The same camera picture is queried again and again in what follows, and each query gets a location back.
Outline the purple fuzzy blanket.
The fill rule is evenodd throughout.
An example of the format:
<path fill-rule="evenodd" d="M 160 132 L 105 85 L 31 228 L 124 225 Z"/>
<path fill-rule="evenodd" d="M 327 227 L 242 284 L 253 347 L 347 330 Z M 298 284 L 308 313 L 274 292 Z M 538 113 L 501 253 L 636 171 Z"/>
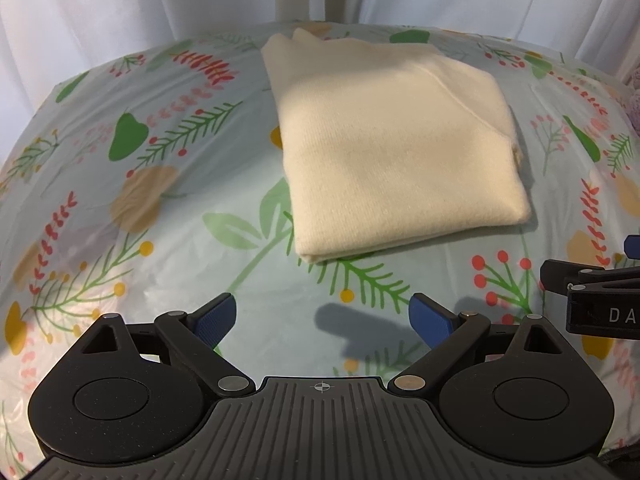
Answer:
<path fill-rule="evenodd" d="M 624 110 L 634 131 L 640 134 L 640 67 L 631 74 L 629 88 L 631 88 L 631 95 L 625 101 Z"/>

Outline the cream knit garment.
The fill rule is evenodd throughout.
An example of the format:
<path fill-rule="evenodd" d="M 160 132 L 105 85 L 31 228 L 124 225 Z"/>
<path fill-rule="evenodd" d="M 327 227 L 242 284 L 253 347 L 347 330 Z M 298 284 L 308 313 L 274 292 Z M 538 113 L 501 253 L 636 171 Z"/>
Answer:
<path fill-rule="evenodd" d="M 530 206 L 506 97 L 429 44 L 273 35 L 294 245 L 316 263 L 514 226 Z"/>

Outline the white sheer curtain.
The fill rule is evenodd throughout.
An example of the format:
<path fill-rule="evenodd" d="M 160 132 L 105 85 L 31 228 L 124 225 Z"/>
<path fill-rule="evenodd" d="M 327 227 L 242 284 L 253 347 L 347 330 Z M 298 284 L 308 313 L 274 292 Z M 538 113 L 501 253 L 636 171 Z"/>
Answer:
<path fill-rule="evenodd" d="M 274 21 L 426 25 L 522 40 L 626 78 L 639 0 L 1 0 L 1 151 L 59 82 L 201 32 Z"/>

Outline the floral plastic bed cover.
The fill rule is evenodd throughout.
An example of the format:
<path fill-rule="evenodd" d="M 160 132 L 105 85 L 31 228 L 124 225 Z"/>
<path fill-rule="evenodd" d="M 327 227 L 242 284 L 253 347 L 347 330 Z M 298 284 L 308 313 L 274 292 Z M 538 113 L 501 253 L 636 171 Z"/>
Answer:
<path fill-rule="evenodd" d="M 100 315 L 130 323 L 231 292 L 220 353 L 267 375 L 390 379 L 425 353 L 425 292 L 497 323 L 564 322 L 549 258 L 624 268 L 639 229 L 628 91 L 582 62 L 436 28 L 314 23 L 323 40 L 424 41 L 494 76 L 515 116 L 525 226 L 310 266 L 294 250 L 276 106 L 260 50 L 290 24 L 137 52 L 55 88 L 1 171 L 1 471 L 41 460 L 32 390 Z"/>

